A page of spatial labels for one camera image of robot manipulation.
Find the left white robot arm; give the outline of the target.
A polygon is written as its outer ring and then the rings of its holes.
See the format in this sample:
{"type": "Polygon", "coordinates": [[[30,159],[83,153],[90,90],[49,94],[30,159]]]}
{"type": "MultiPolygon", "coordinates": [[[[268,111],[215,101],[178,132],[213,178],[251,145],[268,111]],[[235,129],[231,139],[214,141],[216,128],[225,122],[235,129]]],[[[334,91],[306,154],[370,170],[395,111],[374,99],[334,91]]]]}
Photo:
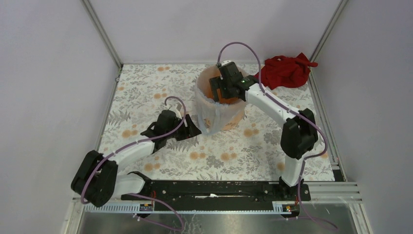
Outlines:
{"type": "Polygon", "coordinates": [[[183,117],[179,111],[163,110],[136,141],[108,155],[96,150],[89,151],[72,180],[71,189],[81,196],[84,203],[96,207],[126,194],[146,200],[151,194],[146,179],[138,173],[120,175],[119,172],[133,162],[156,153],[165,147],[169,139],[182,141],[200,134],[190,115],[183,117]]]}

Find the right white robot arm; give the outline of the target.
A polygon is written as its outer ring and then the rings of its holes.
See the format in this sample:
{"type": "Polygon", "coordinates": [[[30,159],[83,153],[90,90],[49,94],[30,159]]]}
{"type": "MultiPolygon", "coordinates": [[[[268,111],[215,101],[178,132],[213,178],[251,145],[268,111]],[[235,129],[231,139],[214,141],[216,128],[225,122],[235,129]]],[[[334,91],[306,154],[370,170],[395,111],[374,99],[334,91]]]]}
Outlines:
{"type": "Polygon", "coordinates": [[[210,78],[213,100],[236,98],[251,104],[282,127],[280,146],[286,155],[279,188],[281,198],[293,200],[298,194],[303,160],[313,150],[319,136],[310,109],[299,110],[262,88],[256,77],[244,76],[237,65],[226,60],[217,63],[219,76],[210,78]]]}

